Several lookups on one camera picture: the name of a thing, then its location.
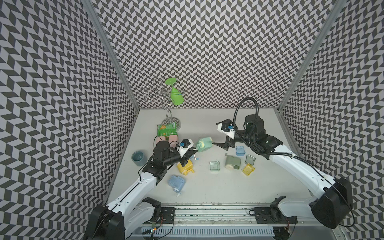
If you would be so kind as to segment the mint green pencil sharpener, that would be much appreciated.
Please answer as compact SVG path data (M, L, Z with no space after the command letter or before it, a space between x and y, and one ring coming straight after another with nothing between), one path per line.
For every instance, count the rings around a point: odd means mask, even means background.
M202 138L196 143L196 150L201 153L213 146L213 140L211 137Z

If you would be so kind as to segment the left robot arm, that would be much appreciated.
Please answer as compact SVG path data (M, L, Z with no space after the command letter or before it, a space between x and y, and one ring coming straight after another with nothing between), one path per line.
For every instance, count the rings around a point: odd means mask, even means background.
M119 197L105 206L96 206L89 216L85 240L125 240L134 230L160 218L161 203L147 194L163 179L168 167L176 163L185 166L198 152L191 140L184 139L175 148L168 141L160 141L143 166L139 178Z

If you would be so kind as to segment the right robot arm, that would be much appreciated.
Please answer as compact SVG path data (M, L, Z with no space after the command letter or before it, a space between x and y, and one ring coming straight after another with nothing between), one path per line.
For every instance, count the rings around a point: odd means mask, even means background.
M247 101L255 104L255 113L246 116L243 129L239 130L236 119L240 107ZM355 225L351 183L345 178L335 178L314 167L309 161L290 150L280 139L266 132L263 119L259 116L259 105L255 98L240 101L232 119L217 124L218 131L226 135L224 143L217 146L228 150L236 143L244 143L256 155L279 165L300 181L311 193L310 198L277 198L271 204L271 217L303 217L317 220L323 226L335 229L343 226L343 220L351 216L350 228Z

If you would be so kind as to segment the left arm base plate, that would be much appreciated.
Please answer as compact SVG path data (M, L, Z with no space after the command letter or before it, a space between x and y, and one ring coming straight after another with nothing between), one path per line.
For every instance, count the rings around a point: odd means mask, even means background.
M152 218L149 220L150 223L159 224L172 224L175 218L176 208L173 207L161 207L155 208Z

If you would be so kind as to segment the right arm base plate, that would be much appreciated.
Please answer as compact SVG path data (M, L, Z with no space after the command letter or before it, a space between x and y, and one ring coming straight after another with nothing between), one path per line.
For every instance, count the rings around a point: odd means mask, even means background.
M297 217L286 217L278 208L256 207L252 209L258 224L297 224Z

